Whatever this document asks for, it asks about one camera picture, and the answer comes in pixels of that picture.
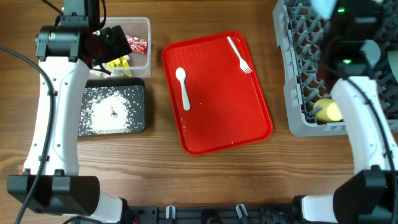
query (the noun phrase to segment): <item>dish rack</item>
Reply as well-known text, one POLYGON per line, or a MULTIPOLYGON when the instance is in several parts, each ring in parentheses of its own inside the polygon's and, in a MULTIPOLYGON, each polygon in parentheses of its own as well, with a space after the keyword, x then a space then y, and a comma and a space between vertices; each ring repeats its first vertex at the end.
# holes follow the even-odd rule
MULTIPOLYGON (((377 77, 381 105, 393 132, 398 131, 398 83, 387 59, 389 50, 398 49, 398 18, 394 13, 398 1, 384 3, 385 17, 374 41, 380 46, 381 58, 374 71, 377 77)), ((315 118, 319 108, 313 108, 321 98, 330 98, 323 81, 317 80, 316 60, 320 56, 319 41, 329 28, 312 11, 308 0, 278 0, 273 11, 277 46, 282 51, 285 67, 285 104, 289 129, 295 136, 334 136, 347 134, 345 123, 322 123, 315 118)))

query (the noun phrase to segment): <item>wooden table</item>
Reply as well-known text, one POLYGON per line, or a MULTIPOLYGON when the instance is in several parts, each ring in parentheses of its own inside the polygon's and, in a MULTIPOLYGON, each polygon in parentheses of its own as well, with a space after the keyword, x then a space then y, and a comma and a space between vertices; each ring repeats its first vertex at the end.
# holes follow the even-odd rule
MULTIPOLYGON (((62 7, 61 0, 53 1, 62 7)), ((300 194, 333 192, 353 173, 346 136, 298 138, 287 124, 284 66, 276 47, 276 0, 108 1, 109 17, 148 17, 152 78, 147 84, 147 129, 141 134, 80 138, 80 175, 95 175, 105 192, 130 205, 236 205, 289 202, 300 194), (274 122, 263 142, 192 157, 180 147, 160 55, 169 43, 227 30, 247 39, 274 122)), ((34 37, 57 13, 36 0, 0 3, 0 43, 37 61, 34 37)), ((0 52, 0 223, 13 223, 21 204, 6 192, 20 174, 34 133, 39 74, 0 52)), ((26 212, 25 223, 66 217, 26 212)))

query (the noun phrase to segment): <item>green light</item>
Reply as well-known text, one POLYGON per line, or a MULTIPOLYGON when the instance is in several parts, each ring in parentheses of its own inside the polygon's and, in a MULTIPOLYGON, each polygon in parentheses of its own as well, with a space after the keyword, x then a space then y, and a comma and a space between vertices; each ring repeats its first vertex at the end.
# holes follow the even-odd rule
POLYGON ((344 59, 343 60, 343 63, 346 64, 346 65, 349 65, 351 62, 352 62, 352 60, 350 60, 350 59, 344 59))
POLYGON ((344 13, 346 11, 346 9, 341 7, 339 9, 337 9, 337 11, 338 11, 338 13, 342 14, 342 13, 344 13))

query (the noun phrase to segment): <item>fork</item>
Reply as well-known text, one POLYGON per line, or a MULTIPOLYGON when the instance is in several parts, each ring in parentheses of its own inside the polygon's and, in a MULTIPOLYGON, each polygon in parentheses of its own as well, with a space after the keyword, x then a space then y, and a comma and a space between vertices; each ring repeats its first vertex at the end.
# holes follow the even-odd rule
POLYGON ((239 58, 239 61, 241 62, 241 70, 244 71, 246 74, 253 72, 250 68, 249 65, 243 60, 241 57, 241 54, 239 54, 238 49, 236 48, 234 42, 232 41, 231 37, 228 37, 228 41, 231 44, 232 48, 234 49, 236 55, 239 58))

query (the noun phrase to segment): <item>plastic crate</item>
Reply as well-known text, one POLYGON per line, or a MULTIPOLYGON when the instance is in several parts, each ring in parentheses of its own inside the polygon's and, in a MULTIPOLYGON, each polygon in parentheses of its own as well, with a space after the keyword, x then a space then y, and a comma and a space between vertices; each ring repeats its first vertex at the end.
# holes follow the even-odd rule
MULTIPOLYGON (((387 59, 389 50, 398 49, 398 19, 394 11, 398 1, 386 1, 386 16, 374 41, 380 46, 381 59, 376 65, 378 92, 393 132, 398 131, 398 83, 387 59)), ((285 104, 290 132, 296 136, 334 136, 347 134, 344 122, 321 123, 313 108, 320 98, 330 98, 322 81, 317 80, 317 65, 301 60, 298 54, 316 60, 319 40, 329 27, 312 12, 307 0, 278 0, 273 11, 277 46, 285 67, 285 104)))
POLYGON ((108 17, 106 18, 105 27, 114 27, 120 25, 124 34, 131 37, 138 37, 140 39, 148 40, 148 49, 146 54, 131 52, 129 54, 129 65, 126 68, 109 68, 106 69, 112 72, 109 76, 103 72, 91 71, 90 79, 120 77, 126 70, 130 71, 132 77, 136 78, 150 78, 151 65, 151 45, 152 40, 150 36, 150 22, 145 17, 108 17))

